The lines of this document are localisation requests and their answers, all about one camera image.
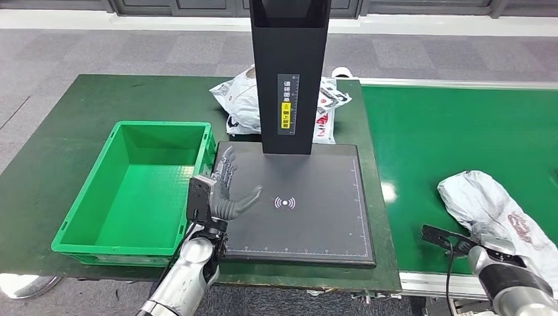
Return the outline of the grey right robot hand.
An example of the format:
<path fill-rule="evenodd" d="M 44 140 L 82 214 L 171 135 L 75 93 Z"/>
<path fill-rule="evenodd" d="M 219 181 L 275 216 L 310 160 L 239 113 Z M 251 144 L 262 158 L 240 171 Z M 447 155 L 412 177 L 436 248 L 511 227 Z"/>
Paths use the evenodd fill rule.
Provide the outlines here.
<path fill-rule="evenodd" d="M 460 238 L 456 242 L 453 249 L 455 253 L 458 253 L 462 256 L 467 256 L 470 253 L 471 249 L 475 246 L 480 246 L 480 244 L 469 238 Z"/>

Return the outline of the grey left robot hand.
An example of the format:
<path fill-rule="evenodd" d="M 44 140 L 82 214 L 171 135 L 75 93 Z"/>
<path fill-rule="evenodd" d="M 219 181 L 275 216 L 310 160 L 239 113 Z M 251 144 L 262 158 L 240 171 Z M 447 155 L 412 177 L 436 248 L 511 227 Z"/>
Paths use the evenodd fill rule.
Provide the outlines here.
<path fill-rule="evenodd" d="M 214 194 L 211 200 L 211 216 L 223 221 L 232 221 L 259 200 L 263 187 L 258 185 L 252 191 L 239 200 L 230 198 L 230 187 L 234 179 L 234 173 L 238 166 L 235 164 L 234 146 L 229 146 L 218 160 L 211 179 L 215 181 Z"/>

